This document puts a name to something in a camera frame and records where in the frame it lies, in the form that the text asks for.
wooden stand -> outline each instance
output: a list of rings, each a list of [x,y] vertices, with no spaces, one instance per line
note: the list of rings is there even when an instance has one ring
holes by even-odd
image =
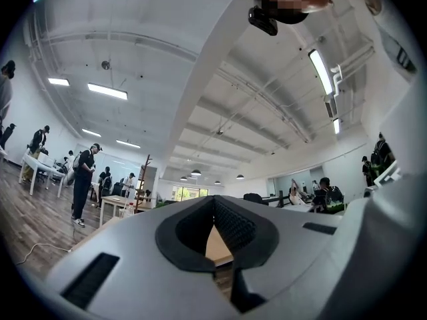
[[[143,167],[141,167],[142,168],[141,185],[144,182],[145,170],[147,169],[147,166],[150,164],[150,162],[149,162],[150,160],[151,160],[151,158],[148,155],[147,161],[145,162],[145,165]],[[135,205],[135,211],[134,211],[134,213],[137,213],[137,210],[138,210],[139,196],[141,195],[141,191],[143,191],[143,188],[140,188],[140,189],[137,190],[136,205]]]

black hair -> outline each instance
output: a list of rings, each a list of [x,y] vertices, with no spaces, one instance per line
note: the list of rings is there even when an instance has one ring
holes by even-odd
[[[1,68],[1,72],[6,72],[9,79],[14,78],[15,76],[15,62],[8,61],[4,67]]]
[[[319,184],[325,183],[326,186],[329,186],[330,180],[327,177],[321,178]]]

black camera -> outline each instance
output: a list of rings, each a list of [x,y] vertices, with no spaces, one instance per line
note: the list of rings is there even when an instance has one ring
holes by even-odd
[[[248,19],[251,25],[261,29],[267,34],[273,36],[278,34],[278,23],[271,19],[258,6],[252,7],[249,10]]]

khaki pants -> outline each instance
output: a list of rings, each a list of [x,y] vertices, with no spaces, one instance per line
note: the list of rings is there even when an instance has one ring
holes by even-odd
[[[36,150],[35,153],[33,154],[29,154],[30,157],[33,157],[34,159],[38,159],[40,155],[40,149]],[[26,180],[32,180],[33,178],[33,169],[30,166],[26,166],[26,168],[24,168],[24,173],[22,174],[22,178],[26,179]]]

window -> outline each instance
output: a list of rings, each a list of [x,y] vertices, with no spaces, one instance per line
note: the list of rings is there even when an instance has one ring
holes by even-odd
[[[198,197],[206,197],[208,194],[208,189],[194,189],[192,187],[173,186],[172,200],[184,201]]]

